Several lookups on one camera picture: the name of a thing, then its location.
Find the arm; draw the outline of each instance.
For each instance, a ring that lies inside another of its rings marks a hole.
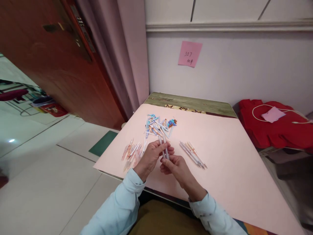
[[[116,190],[105,200],[81,235],[104,235],[128,233],[137,219],[139,200],[144,183],[130,169]]]
[[[187,192],[191,210],[206,231],[212,235],[246,235],[240,225],[196,181],[182,156],[171,155],[170,161],[161,159],[161,162],[161,172],[166,175],[172,173]]]
[[[137,220],[138,197],[144,189],[144,182],[164,149],[174,154],[174,148],[170,146],[168,143],[160,145],[158,141],[150,143],[137,166],[128,171],[123,182],[83,228],[81,235],[127,234]]]

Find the pink curtain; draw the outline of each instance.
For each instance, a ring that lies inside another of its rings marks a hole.
[[[77,0],[128,118],[149,96],[144,0]]]

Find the left hand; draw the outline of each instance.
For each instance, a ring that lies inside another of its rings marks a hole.
[[[147,180],[148,175],[153,171],[157,164],[157,160],[162,155],[162,151],[166,148],[169,152],[169,155],[173,155],[175,153],[174,148],[171,147],[169,142],[160,145],[159,141],[157,140],[148,144],[142,158],[138,162],[137,166],[134,167],[134,171],[143,182]]]

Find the wooden door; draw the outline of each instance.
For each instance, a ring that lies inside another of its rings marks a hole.
[[[73,0],[1,0],[0,52],[69,112],[121,129],[126,116]]]

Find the white cable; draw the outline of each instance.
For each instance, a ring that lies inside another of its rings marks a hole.
[[[261,104],[261,105],[256,106],[256,107],[254,107],[254,108],[252,109],[252,115],[253,115],[253,117],[254,117],[256,120],[265,121],[265,122],[270,122],[270,121],[258,119],[258,118],[256,118],[255,115],[253,114],[253,111],[254,111],[255,108],[260,107],[260,106],[263,106],[263,105],[270,106],[270,107],[274,108],[274,106],[271,106],[271,105],[268,105],[268,104]],[[285,110],[283,113],[286,113],[286,112],[294,112],[294,113],[300,115],[301,117],[305,118],[306,120],[308,120],[308,122],[292,122],[292,123],[294,123],[294,124],[307,124],[307,123],[312,123],[312,121],[310,121],[306,116],[304,116],[302,113],[300,113],[300,112],[298,112],[298,111],[296,111],[296,110],[290,110],[290,109],[279,109],[279,110]]]

